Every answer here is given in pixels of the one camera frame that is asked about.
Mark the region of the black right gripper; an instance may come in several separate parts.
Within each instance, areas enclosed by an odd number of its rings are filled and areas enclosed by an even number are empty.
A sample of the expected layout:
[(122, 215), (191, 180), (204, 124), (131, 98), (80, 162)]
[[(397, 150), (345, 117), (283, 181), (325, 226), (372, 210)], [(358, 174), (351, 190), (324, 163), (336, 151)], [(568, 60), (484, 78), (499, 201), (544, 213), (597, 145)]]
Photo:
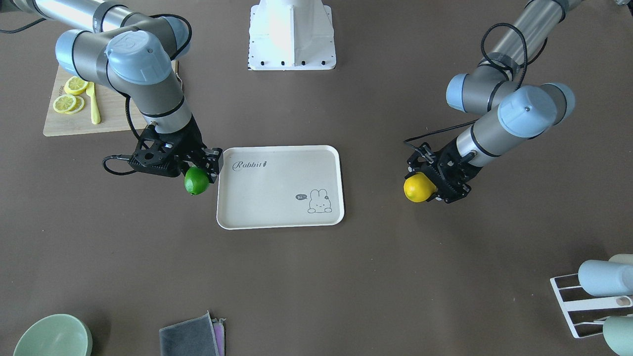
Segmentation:
[(214, 184), (223, 167), (223, 149), (206, 148), (194, 117), (174, 133), (158, 133), (157, 127), (145, 127), (128, 161), (136, 172), (176, 178), (189, 166), (203, 169)]

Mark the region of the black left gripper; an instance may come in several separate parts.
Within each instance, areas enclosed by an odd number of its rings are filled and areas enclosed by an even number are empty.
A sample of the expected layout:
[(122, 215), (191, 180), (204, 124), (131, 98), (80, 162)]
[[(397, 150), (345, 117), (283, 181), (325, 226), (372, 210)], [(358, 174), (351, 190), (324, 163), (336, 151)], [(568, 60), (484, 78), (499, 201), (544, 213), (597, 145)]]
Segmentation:
[(476, 153), (471, 152), (461, 156), (456, 139), (438, 151), (424, 142), (413, 147), (413, 153), (407, 160), (408, 173), (405, 178), (416, 174), (426, 175), (438, 188), (436, 198), (450, 204), (470, 193), (468, 181), (475, 178), (481, 170), (470, 164), (475, 155)]

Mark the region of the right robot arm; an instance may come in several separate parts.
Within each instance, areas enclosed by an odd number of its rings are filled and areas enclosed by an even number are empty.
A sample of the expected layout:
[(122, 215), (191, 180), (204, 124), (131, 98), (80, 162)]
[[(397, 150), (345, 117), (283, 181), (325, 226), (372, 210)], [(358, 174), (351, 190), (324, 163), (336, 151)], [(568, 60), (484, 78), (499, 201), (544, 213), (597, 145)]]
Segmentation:
[(114, 0), (3, 0), (1, 11), (21, 11), (66, 23), (55, 45), (59, 65), (133, 102), (147, 122), (131, 155), (117, 155), (132, 172), (175, 178), (219, 176), (222, 150), (207, 148), (172, 68), (192, 37), (175, 14), (148, 16)]

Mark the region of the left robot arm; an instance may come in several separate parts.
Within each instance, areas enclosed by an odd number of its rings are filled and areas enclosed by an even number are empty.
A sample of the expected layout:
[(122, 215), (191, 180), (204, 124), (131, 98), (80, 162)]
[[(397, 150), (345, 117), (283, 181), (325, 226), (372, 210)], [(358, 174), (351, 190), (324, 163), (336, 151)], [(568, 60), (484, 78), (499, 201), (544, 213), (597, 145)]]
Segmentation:
[(471, 74), (455, 75), (446, 89), (447, 104), (478, 115), (460, 125), (456, 138), (434, 150), (414, 146), (407, 160), (403, 191), (409, 201), (447, 204), (465, 198), (469, 182), (483, 167), (534, 139), (571, 115), (576, 97), (561, 83), (524, 84), (527, 68), (544, 50), (554, 27), (579, 6), (578, 0), (530, 0), (514, 23), (494, 24), (480, 43), (482, 59)]

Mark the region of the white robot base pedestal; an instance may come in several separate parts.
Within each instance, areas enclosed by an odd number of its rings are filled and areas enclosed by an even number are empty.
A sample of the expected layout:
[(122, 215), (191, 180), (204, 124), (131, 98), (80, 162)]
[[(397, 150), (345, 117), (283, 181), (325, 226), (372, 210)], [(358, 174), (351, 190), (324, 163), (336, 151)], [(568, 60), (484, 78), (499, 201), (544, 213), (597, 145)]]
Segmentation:
[(336, 64), (331, 7), (320, 0), (261, 0), (251, 7), (249, 70), (332, 70)]

